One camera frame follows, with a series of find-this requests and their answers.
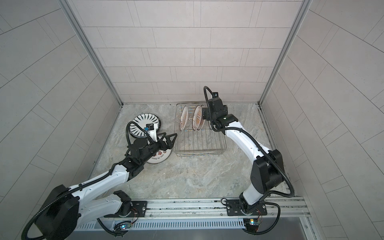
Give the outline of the black white striped plate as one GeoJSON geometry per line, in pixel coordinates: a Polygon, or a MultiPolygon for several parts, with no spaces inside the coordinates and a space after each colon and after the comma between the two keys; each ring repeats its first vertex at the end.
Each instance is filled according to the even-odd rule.
{"type": "MultiPolygon", "coordinates": [[[[154,124],[154,126],[157,128],[157,131],[161,127],[160,118],[151,113],[138,115],[133,119],[133,122],[139,125],[143,130],[145,130],[149,124],[154,124]]],[[[129,134],[134,138],[146,138],[145,133],[141,131],[136,125],[130,125],[129,134]]]]}

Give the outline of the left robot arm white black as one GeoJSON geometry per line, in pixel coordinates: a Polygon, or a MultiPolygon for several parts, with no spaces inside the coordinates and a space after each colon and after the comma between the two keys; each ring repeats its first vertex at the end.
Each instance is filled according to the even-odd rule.
{"type": "Polygon", "coordinates": [[[160,136],[155,141],[150,137],[136,139],[122,161],[93,179],[68,188],[64,185],[54,188],[23,229],[21,238],[28,240],[28,232],[35,225],[42,234],[40,240],[64,240],[86,222],[106,215],[128,214],[131,199],[125,192],[116,191],[100,200],[96,197],[135,178],[158,151],[172,149],[178,135],[161,133],[160,136]]]}

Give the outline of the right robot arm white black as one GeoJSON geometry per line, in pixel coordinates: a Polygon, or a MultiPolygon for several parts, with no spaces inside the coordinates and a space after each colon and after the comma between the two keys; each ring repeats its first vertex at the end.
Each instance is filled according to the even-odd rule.
{"type": "Polygon", "coordinates": [[[272,190],[287,179],[282,154],[261,145],[234,115],[228,113],[228,107],[219,97],[206,99],[206,103],[203,119],[210,121],[215,132],[221,132],[232,139],[252,163],[251,184],[239,196],[242,211],[245,214],[252,213],[259,202],[270,194],[290,197],[290,194],[272,190]]]}

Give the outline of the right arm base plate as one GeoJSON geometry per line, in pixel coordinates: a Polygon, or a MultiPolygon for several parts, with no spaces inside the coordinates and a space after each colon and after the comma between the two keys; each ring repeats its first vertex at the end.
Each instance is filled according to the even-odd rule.
{"type": "Polygon", "coordinates": [[[246,201],[240,199],[225,199],[227,215],[232,216],[266,216],[268,214],[265,204],[248,205],[246,201]]]}

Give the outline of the orange sunburst plate front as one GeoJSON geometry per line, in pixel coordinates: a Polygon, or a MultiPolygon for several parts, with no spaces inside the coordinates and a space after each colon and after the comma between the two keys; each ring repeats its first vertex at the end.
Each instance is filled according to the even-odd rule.
{"type": "Polygon", "coordinates": [[[188,106],[184,106],[183,111],[182,111],[182,115],[180,118],[180,130],[181,131],[183,131],[185,129],[187,122],[188,122],[188,118],[189,118],[189,109],[188,109],[188,106]]]}

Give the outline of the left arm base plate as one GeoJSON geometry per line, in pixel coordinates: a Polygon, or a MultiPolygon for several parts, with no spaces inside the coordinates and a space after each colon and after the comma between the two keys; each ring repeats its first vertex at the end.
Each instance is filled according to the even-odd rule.
{"type": "Polygon", "coordinates": [[[147,201],[124,201],[115,214],[105,215],[104,218],[141,218],[146,214],[147,201]]]}

